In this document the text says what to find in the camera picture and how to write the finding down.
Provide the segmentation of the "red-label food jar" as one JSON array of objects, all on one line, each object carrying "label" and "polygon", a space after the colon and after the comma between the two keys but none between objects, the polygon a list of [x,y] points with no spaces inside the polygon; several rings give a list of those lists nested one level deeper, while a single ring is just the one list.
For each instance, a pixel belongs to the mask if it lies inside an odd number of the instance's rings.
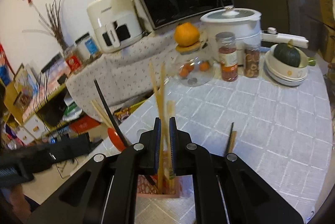
[{"label": "red-label food jar", "polygon": [[82,66],[81,57],[75,45],[68,47],[64,51],[64,58],[71,72],[76,72]]}]

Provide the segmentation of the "vase with dry twigs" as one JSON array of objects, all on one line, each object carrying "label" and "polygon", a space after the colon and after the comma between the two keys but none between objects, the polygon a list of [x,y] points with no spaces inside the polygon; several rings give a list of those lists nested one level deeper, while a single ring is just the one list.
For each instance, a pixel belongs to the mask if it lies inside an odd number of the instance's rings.
[{"label": "vase with dry twigs", "polygon": [[43,29],[25,29],[22,30],[22,33],[38,33],[50,36],[56,40],[62,52],[64,52],[68,48],[68,44],[65,41],[62,30],[61,6],[62,0],[53,0],[51,3],[45,3],[45,17],[34,3],[30,3],[30,7],[32,7],[38,14],[38,22]]}]

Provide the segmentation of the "blue-label clear jar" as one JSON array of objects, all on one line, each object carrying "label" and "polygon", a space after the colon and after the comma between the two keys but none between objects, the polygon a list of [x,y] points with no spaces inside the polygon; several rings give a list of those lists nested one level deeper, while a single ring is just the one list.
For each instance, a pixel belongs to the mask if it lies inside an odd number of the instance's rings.
[{"label": "blue-label clear jar", "polygon": [[76,48],[82,57],[84,62],[89,60],[94,60],[98,58],[101,54],[100,49],[96,42],[93,40],[89,33],[85,33],[79,37],[76,41]]}]

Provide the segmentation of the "black chopstick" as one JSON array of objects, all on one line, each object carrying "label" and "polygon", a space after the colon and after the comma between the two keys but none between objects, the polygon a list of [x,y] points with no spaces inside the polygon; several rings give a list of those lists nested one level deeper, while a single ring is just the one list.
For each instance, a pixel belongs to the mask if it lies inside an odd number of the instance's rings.
[{"label": "black chopstick", "polygon": [[230,133],[229,133],[228,142],[227,142],[226,149],[225,149],[225,152],[224,152],[224,156],[233,152],[236,136],[237,136],[237,131],[234,130],[234,123],[232,123]]},{"label": "black chopstick", "polygon": [[99,84],[98,84],[98,81],[95,79],[94,80],[94,84],[95,84],[95,87],[97,89],[97,92],[99,94],[99,97],[100,97],[100,100],[104,106],[104,109],[106,111],[106,114],[108,116],[108,122],[110,122],[110,124],[113,126],[115,132],[116,132],[116,135],[119,137],[120,141],[123,143],[123,146],[124,147],[128,147],[129,146],[129,142],[127,141],[127,139],[125,138],[125,136],[122,134],[116,120],[114,119],[113,115],[112,115],[112,112],[110,111],[108,105],[107,105],[107,102],[103,96],[103,93],[99,87]]}]

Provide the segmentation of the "white air fryer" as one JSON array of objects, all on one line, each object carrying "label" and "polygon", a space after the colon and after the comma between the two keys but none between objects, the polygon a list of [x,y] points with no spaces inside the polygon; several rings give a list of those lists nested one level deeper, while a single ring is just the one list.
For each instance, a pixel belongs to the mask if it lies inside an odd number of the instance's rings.
[{"label": "white air fryer", "polygon": [[87,13],[104,53],[117,52],[143,37],[132,0],[94,0]]}]

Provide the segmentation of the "floral cloth on cabinet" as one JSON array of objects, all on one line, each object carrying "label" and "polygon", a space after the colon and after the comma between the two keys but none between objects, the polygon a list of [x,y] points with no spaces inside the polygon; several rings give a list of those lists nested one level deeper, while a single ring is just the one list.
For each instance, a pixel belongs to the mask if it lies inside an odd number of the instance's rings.
[{"label": "floral cloth on cabinet", "polygon": [[99,100],[94,81],[103,93],[111,111],[127,100],[152,89],[149,64],[160,78],[161,64],[165,63],[166,74],[173,75],[173,64],[178,56],[175,50],[175,28],[163,29],[135,44],[113,54],[103,54],[93,63],[66,81],[69,94],[77,106],[90,117],[100,120],[91,102]]}]

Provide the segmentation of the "red box on floor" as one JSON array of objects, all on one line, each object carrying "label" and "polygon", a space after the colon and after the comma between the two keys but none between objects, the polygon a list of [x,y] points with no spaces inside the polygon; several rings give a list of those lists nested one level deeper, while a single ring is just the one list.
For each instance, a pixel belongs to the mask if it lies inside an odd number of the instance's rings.
[{"label": "red box on floor", "polygon": [[86,133],[89,130],[97,127],[100,125],[100,122],[91,118],[88,115],[80,116],[77,120],[74,122],[71,122],[69,125],[69,128],[78,134]]}]

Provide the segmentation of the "brown snack jar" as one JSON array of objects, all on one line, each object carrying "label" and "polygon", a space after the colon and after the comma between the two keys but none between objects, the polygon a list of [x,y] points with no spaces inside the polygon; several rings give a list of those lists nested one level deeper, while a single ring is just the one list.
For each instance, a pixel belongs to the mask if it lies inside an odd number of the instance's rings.
[{"label": "brown snack jar", "polygon": [[260,46],[257,44],[246,44],[244,46],[244,75],[249,78],[259,76]]}]

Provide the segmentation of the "glass jar with cork lid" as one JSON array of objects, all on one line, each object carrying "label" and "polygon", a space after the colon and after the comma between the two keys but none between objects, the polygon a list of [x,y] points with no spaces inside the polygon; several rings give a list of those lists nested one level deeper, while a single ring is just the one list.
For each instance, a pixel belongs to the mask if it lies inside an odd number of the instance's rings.
[{"label": "glass jar with cork lid", "polygon": [[214,77],[214,61],[208,52],[207,44],[196,42],[175,48],[178,56],[171,70],[171,76],[181,84],[196,87],[210,82]]}]

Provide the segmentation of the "grey checked tablecloth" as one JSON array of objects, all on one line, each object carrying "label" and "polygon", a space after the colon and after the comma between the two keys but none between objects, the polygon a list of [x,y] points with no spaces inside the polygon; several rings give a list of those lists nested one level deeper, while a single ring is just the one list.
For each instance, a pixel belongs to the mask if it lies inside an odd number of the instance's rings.
[{"label": "grey checked tablecloth", "polygon": [[330,104],[319,66],[297,87],[279,85],[261,71],[233,82],[212,79],[198,87],[175,80],[166,86],[175,101],[177,127],[210,153],[224,152],[230,130],[234,152],[269,183],[304,221],[316,202],[333,146]]}]

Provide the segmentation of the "yellow cardboard box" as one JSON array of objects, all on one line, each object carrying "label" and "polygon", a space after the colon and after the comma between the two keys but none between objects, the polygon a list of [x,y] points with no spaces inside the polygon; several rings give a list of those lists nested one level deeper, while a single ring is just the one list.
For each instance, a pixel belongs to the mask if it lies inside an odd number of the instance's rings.
[{"label": "yellow cardboard box", "polygon": [[131,114],[133,114],[146,100],[133,104],[129,107],[123,107],[113,113],[113,116],[117,118],[118,122],[123,122]]}]

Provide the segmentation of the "large orange fruit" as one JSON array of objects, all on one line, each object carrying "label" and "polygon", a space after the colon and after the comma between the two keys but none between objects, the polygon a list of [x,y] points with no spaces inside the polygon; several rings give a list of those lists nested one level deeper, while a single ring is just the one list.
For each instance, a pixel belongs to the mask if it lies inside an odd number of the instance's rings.
[{"label": "large orange fruit", "polygon": [[199,41],[200,33],[190,22],[182,23],[175,29],[174,39],[181,47],[188,47]]}]

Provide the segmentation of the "long wooden chopstick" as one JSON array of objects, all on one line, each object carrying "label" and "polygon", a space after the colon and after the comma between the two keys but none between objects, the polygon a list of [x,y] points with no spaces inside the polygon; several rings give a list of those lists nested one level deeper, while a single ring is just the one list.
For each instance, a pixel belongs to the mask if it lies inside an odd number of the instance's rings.
[{"label": "long wooden chopstick", "polygon": [[160,84],[157,85],[156,73],[152,62],[149,63],[149,70],[151,74],[151,81],[153,86],[154,95],[156,98],[156,105],[158,110],[158,117],[160,119],[160,150],[159,150],[159,163],[157,173],[157,186],[158,193],[163,194],[164,189],[164,133],[165,133],[165,108],[164,108],[164,73],[165,65],[161,66]]}]

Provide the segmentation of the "stacked white bowls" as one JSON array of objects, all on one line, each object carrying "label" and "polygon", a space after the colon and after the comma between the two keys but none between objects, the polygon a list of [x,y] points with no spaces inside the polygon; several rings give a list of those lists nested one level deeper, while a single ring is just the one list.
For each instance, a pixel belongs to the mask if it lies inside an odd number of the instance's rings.
[{"label": "stacked white bowls", "polygon": [[277,45],[271,48],[265,54],[265,69],[271,78],[286,86],[300,85],[308,75],[308,66],[314,67],[316,60],[309,58],[304,52],[298,50],[300,54],[300,64],[298,67],[291,67],[284,64],[274,57],[274,50]]}]

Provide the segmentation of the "red spice jar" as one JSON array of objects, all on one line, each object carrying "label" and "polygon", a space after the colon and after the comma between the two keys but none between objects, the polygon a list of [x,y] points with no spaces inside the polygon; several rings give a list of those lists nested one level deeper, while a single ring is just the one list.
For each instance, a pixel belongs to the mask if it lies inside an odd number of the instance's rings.
[{"label": "red spice jar", "polygon": [[222,79],[235,81],[238,77],[237,48],[234,33],[225,31],[216,34]]}]

